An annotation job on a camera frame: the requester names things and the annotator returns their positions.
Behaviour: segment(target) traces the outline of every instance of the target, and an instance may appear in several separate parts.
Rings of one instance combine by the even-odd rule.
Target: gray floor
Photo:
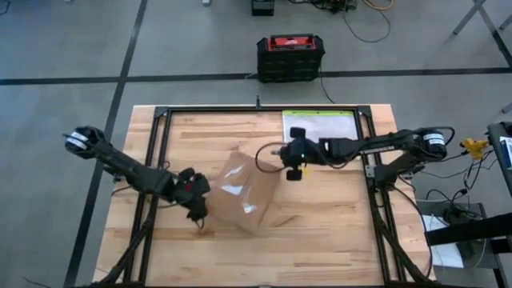
[[[496,26],[512,13],[511,3],[487,1]],[[139,0],[13,0],[10,12],[0,16],[0,78],[119,76],[138,5]],[[274,17],[252,18],[248,0],[214,0],[209,8],[199,0],[149,0],[130,75],[250,73],[260,38],[305,32],[323,37],[325,71],[507,67],[479,14],[460,35],[450,34],[470,7],[469,0],[397,1],[386,13],[393,26],[389,38],[365,44],[350,34],[341,15],[310,5],[277,0]],[[380,16],[362,3],[347,19],[364,37],[385,33]],[[512,26],[499,33],[512,49]],[[457,130],[455,142],[483,138],[488,123],[512,119],[499,114],[512,102],[511,83],[512,74],[324,79],[338,103],[390,103],[399,128],[449,125]],[[61,134],[84,124],[103,128],[114,90],[115,83],[0,86],[1,287],[33,287],[23,276],[62,286],[94,164],[65,152]],[[133,105],[247,104],[257,94],[262,103],[327,103],[318,80],[128,83],[112,141],[122,146]],[[449,150],[459,152],[457,145]],[[428,171],[448,174],[468,161],[433,164]],[[417,198],[424,198],[430,188],[453,194],[462,178],[439,181],[419,174],[414,184]],[[111,189],[104,177],[79,285],[92,278]],[[512,210],[498,166],[482,172],[471,200],[482,202],[488,215]],[[512,259],[502,261],[512,271]],[[436,275],[446,284],[495,287],[485,270],[436,268]]]

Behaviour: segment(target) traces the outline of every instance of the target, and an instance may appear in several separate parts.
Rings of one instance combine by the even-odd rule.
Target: wooden tabletop
[[[390,105],[371,105],[371,109],[377,134],[396,131]],[[153,112],[154,106],[136,106],[131,115],[123,151],[140,162],[146,156]],[[214,185],[232,151],[254,155],[263,144],[276,141],[282,141],[280,112],[175,113],[166,159],[173,172],[192,166]],[[159,143],[157,138],[153,163],[157,161]],[[384,153],[382,160],[390,162],[399,155],[400,152]],[[270,154],[262,155],[262,160],[280,164]],[[255,236],[210,217],[199,230],[186,219],[183,208],[160,209],[146,284],[381,285],[361,160],[356,158],[342,170],[309,168],[309,174],[300,182],[288,182],[282,176],[262,228]],[[126,183],[122,182],[116,188],[124,186]],[[397,187],[414,199],[406,184],[397,182]],[[95,281],[105,276],[102,270],[110,270],[128,246],[137,196],[135,191],[125,190],[112,197]],[[429,252],[420,218],[402,195],[391,193],[390,198],[399,241],[425,273]],[[138,275],[141,253],[142,248],[135,259],[134,278]],[[389,247],[387,255],[396,278]]]

